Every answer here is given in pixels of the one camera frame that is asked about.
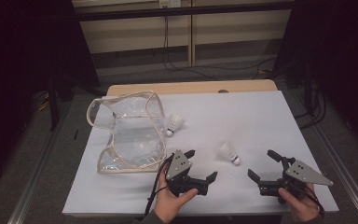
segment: table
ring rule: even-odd
[[[260,196],[256,183],[247,176],[250,168],[265,180],[282,177],[282,165],[267,156],[268,149],[300,159],[319,171],[282,93],[270,80],[123,85],[111,87],[108,95],[140,90],[159,94],[166,114],[174,111],[186,118],[184,128],[167,138],[166,144],[169,153],[177,148],[196,150],[189,175],[204,179],[218,172],[208,195],[187,203],[179,216],[276,215],[289,211],[275,197]],[[230,93],[216,93],[221,90]],[[66,215],[141,216],[145,211],[156,173],[97,174],[98,156],[107,140],[107,131],[91,131],[62,211]],[[226,141],[238,151],[240,166],[214,156]],[[315,186],[315,190],[327,212],[338,211],[328,187]]]

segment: transparent plastic bag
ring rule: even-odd
[[[166,158],[164,111],[153,91],[94,99],[87,120],[111,133],[98,173],[155,172]]]

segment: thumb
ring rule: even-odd
[[[188,201],[192,200],[199,193],[197,189],[191,189],[188,192],[182,194],[178,199],[180,206],[184,205]]]
[[[290,205],[292,205],[295,209],[301,207],[302,203],[286,189],[280,188],[278,192],[281,197],[290,203]]]

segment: human hand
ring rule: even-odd
[[[155,205],[156,215],[164,222],[170,223],[178,214],[179,209],[188,201],[193,199],[199,191],[197,189],[191,189],[188,192],[176,197],[172,192],[166,188],[168,186],[165,179],[165,172],[168,168],[166,164],[158,177],[158,188],[162,189],[157,194],[157,200]]]
[[[305,192],[313,197],[313,184],[307,183],[307,187],[309,189],[306,188]],[[303,199],[299,200],[289,191],[283,188],[279,189],[279,194],[290,204],[292,210],[292,219],[294,222],[305,222],[319,216],[318,205],[308,197],[303,197]]]

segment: white tabletop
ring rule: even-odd
[[[175,113],[186,121],[167,138],[169,154],[177,148],[196,154],[189,175],[205,179],[213,171],[217,178],[207,196],[197,196],[182,207],[180,216],[278,214],[289,211],[276,197],[260,196],[257,184],[247,176],[252,169],[262,180],[282,177],[282,165],[267,155],[272,149],[295,157],[319,172],[290,109],[280,91],[198,93],[160,95],[166,116]],[[63,213],[76,217],[140,216],[156,173],[97,174],[97,161],[109,134],[93,128]],[[215,157],[229,142],[241,165]],[[326,186],[315,186],[327,212],[338,211]]]

